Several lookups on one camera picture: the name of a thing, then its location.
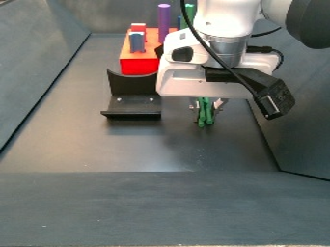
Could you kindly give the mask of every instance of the green object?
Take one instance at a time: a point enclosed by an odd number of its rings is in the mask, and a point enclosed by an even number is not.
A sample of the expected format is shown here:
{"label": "green object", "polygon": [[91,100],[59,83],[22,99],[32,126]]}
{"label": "green object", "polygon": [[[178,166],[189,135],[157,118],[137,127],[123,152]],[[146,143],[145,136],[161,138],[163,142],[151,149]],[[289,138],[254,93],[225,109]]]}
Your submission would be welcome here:
{"label": "green object", "polygon": [[205,123],[203,121],[199,119],[199,127],[203,127],[205,126]]}
{"label": "green object", "polygon": [[214,124],[210,98],[199,97],[198,101],[199,101],[199,106],[201,106],[199,127],[205,127],[205,123],[209,125]]}
{"label": "green object", "polygon": [[[186,11],[187,11],[187,16],[189,16],[189,18],[190,18],[190,20],[193,22],[194,21],[194,17],[195,17],[195,13],[197,13],[195,5],[194,4],[186,4]],[[185,29],[187,27],[189,27],[187,22],[186,22],[185,18],[182,17],[181,18],[181,29]]]}
{"label": "green object", "polygon": [[206,123],[209,125],[213,124],[214,120],[213,120],[213,116],[212,116],[212,104],[210,104],[210,98],[205,97],[203,98],[203,102],[205,102],[205,112],[206,112]]}
{"label": "green object", "polygon": [[199,97],[199,105],[201,105],[201,113],[199,113],[199,120],[206,120],[206,114],[205,114],[205,106],[203,106],[203,99]]}

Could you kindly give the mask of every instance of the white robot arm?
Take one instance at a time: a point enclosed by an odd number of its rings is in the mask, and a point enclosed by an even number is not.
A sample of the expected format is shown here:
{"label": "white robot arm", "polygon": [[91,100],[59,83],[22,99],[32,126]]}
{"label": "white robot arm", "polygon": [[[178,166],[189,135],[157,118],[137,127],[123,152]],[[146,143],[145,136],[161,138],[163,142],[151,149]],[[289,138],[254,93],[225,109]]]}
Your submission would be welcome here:
{"label": "white robot arm", "polygon": [[254,97],[268,119],[286,114],[294,98],[272,77],[278,56],[246,53],[246,42],[256,21],[268,18],[308,47],[330,47],[329,9],[329,0],[198,0],[194,27],[165,39],[159,94]]}

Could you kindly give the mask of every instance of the gray floor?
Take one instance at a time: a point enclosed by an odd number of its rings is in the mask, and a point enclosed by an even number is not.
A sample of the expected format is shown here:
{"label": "gray floor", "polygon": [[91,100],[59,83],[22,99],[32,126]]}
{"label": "gray floor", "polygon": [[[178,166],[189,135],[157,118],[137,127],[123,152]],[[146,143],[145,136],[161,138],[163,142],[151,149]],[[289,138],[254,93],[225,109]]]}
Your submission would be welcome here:
{"label": "gray floor", "polygon": [[106,70],[119,71],[123,35],[93,36],[11,145],[0,172],[276,171],[245,100],[199,129],[187,98],[167,97],[161,122],[109,122]]}
{"label": "gray floor", "polygon": [[248,104],[109,122],[123,35],[93,36],[0,154],[0,246],[330,245],[330,184],[281,173]]}

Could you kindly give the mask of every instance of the red box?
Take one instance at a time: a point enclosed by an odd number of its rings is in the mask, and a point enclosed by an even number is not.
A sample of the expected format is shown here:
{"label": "red box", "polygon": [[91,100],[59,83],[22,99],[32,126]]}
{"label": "red box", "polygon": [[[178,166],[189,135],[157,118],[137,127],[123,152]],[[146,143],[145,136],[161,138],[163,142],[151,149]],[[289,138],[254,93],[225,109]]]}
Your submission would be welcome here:
{"label": "red box", "polygon": [[121,53],[121,67],[122,74],[142,75],[155,73],[159,70],[161,60],[158,58],[155,49],[162,45],[159,43],[159,28],[147,28],[147,42],[145,43],[146,52],[137,51],[130,53],[129,33],[126,36],[122,53]]}

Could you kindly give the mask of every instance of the black bracket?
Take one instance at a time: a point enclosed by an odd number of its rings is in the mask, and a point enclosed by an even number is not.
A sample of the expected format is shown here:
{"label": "black bracket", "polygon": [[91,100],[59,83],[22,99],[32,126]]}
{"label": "black bracket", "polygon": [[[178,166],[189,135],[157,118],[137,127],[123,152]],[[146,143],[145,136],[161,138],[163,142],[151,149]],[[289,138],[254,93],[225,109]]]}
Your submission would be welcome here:
{"label": "black bracket", "polygon": [[101,114],[115,120],[159,120],[162,97],[157,92],[158,74],[126,76],[107,70],[111,89],[109,110]]}

